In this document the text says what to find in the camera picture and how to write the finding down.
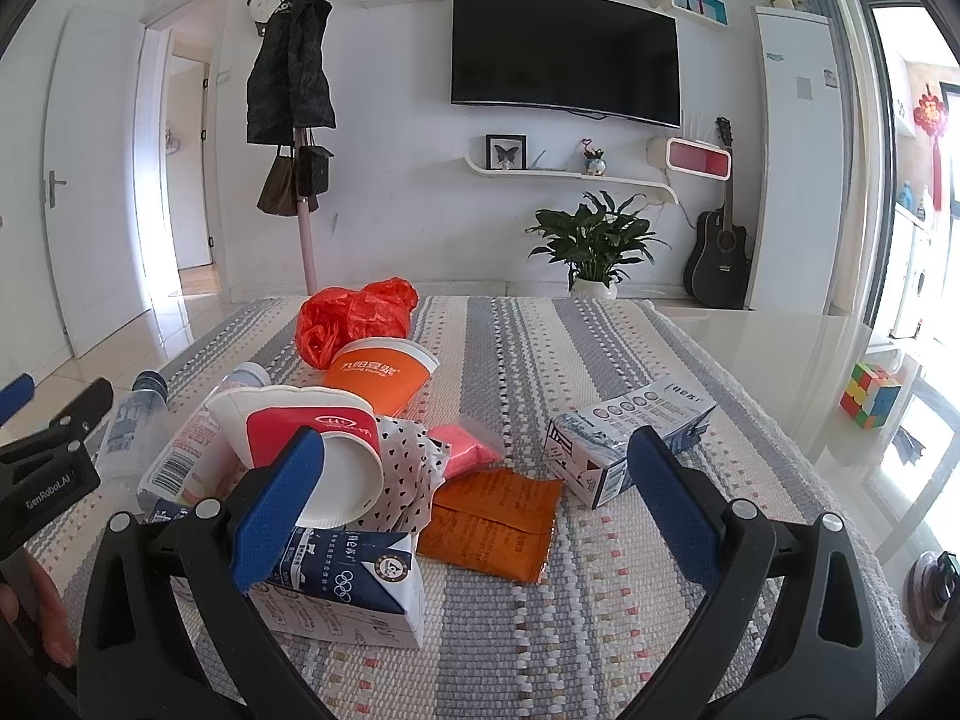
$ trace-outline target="finger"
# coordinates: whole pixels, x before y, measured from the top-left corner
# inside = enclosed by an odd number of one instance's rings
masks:
[[[37,589],[37,600],[40,605],[45,605],[48,610],[65,620],[66,607],[59,597],[59,590],[56,589],[56,585],[46,569],[29,553],[27,553],[27,569],[30,570],[30,578]]]
[[[43,649],[53,661],[69,668],[77,657],[77,645],[66,627],[66,620],[46,604],[40,605],[40,637]]]
[[[19,612],[20,602],[16,600],[16,593],[8,584],[0,584],[0,613],[11,623]]]

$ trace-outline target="guitar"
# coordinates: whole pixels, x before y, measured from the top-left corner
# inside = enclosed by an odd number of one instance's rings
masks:
[[[697,220],[697,244],[683,270],[688,293],[707,308],[742,309],[750,281],[747,228],[733,224],[733,132],[717,119],[720,140],[731,157],[731,175],[723,207],[704,211]]]

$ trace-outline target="white paper with black hearts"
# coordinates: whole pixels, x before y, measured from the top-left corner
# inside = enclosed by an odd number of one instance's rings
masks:
[[[443,484],[450,448],[434,442],[409,419],[376,418],[383,463],[383,493],[349,531],[419,533],[430,524],[433,493]]]

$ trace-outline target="door handle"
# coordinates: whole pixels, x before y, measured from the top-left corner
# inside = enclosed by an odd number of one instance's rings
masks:
[[[50,191],[50,207],[56,206],[56,187],[65,187],[66,181],[56,180],[56,171],[51,170],[47,180],[47,189]]]

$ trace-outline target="red plastic bag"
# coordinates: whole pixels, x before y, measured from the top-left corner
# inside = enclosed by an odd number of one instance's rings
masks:
[[[329,287],[301,307],[296,318],[296,351],[304,362],[326,370],[340,349],[360,338],[406,338],[419,298],[409,281],[392,278],[360,292]]]

